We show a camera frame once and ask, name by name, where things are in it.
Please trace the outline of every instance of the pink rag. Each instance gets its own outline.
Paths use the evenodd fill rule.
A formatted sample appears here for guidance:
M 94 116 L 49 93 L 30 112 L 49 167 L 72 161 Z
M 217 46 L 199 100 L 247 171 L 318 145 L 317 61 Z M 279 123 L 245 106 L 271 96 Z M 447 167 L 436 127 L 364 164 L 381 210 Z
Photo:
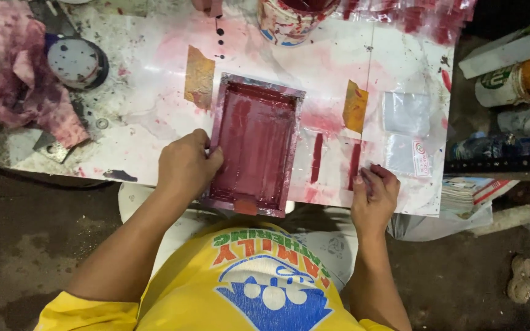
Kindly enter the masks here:
M 70 148 L 89 134 L 48 67 L 45 26 L 32 14 L 27 2 L 0 1 L 0 123 L 15 128 L 35 121 Z M 24 102 L 18 102 L 24 90 Z

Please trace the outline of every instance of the concrete floor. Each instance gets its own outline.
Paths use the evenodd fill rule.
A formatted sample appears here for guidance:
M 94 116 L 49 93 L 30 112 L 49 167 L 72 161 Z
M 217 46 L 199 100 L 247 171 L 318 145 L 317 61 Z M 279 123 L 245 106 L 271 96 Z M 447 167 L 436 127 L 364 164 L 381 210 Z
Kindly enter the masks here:
M 79 261 L 121 224 L 117 191 L 64 192 L 0 177 L 0 330 L 31 329 Z M 516 305 L 504 293 L 512 256 L 530 257 L 526 229 L 427 243 L 390 238 L 389 252 L 416 330 L 530 329 L 530 301 Z

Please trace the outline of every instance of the plastic bag label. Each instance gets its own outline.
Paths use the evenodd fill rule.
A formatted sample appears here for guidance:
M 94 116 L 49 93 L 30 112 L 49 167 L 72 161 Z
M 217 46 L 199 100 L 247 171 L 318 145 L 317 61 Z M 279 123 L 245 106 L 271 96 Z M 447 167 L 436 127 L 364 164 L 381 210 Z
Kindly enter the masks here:
M 414 175 L 416 177 L 426 177 L 429 173 L 429 157 L 426 155 L 422 142 L 414 140 L 412 142 L 412 155 L 414 156 Z

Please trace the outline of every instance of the person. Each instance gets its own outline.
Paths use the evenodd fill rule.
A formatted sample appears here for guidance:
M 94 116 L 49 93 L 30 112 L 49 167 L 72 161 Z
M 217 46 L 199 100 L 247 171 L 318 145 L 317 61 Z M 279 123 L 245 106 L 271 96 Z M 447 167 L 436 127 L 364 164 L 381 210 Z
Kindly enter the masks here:
M 35 330 L 412 329 L 386 248 L 396 176 L 378 165 L 363 169 L 350 214 L 326 209 L 347 215 L 339 231 L 290 234 L 262 219 L 215 222 L 219 212 L 190 206 L 224 161 L 219 147 L 207 156 L 209 146 L 195 130 L 163 149 L 156 189 L 139 198 L 121 187 L 127 222 L 78 267 Z M 136 211 L 123 208 L 122 200 L 136 199 L 144 201 Z

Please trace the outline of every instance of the white table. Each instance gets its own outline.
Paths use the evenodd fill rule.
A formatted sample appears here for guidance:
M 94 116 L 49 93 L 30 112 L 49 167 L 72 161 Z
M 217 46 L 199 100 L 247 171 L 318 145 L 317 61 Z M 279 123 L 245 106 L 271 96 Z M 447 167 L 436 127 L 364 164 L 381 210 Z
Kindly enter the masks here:
M 400 177 L 396 211 L 438 215 L 450 99 L 441 71 L 451 72 L 453 47 L 381 23 L 338 19 L 322 22 L 311 42 L 295 48 L 275 46 L 257 27 L 255 4 L 226 2 L 221 19 L 205 17 L 185 0 L 151 1 L 147 18 L 99 14 L 89 6 L 73 9 L 72 18 L 83 27 L 81 36 L 99 45 L 111 66 L 102 86 L 72 97 L 83 103 L 90 123 L 105 118 L 109 126 L 92 130 L 93 141 L 77 147 L 63 164 L 33 151 L 39 130 L 0 132 L 0 165 L 96 179 L 107 179 L 108 170 L 122 170 L 138 183 L 156 184 L 162 147 L 198 127 L 211 132 L 210 111 L 182 96 L 192 45 L 216 61 L 213 102 L 222 72 L 306 92 L 288 200 L 349 207 L 353 194 L 346 187 L 353 146 L 362 145 L 360 166 L 383 164 L 385 159 L 383 92 L 429 94 L 431 131 L 424 147 L 433 155 L 432 175 Z M 223 36 L 216 34 L 216 20 Z M 362 134 L 342 125 L 348 80 L 369 92 Z M 310 184 L 318 132 L 325 137 L 320 175 Z

